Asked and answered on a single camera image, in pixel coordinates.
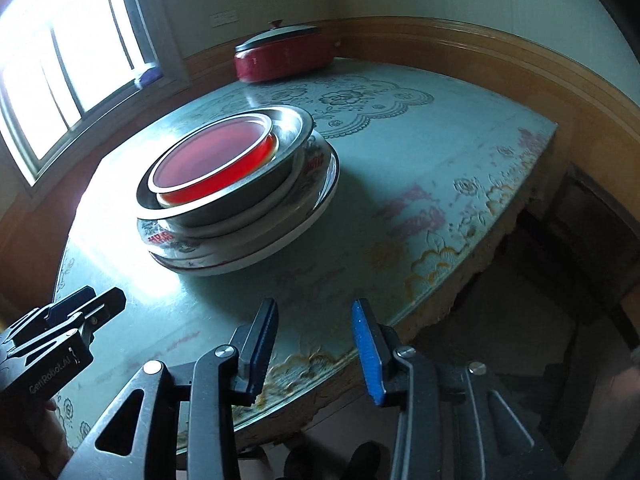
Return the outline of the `left hand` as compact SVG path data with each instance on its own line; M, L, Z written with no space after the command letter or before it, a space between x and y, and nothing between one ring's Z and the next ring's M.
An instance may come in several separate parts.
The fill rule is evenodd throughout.
M57 479L74 451L47 400L31 411L1 404L1 478Z

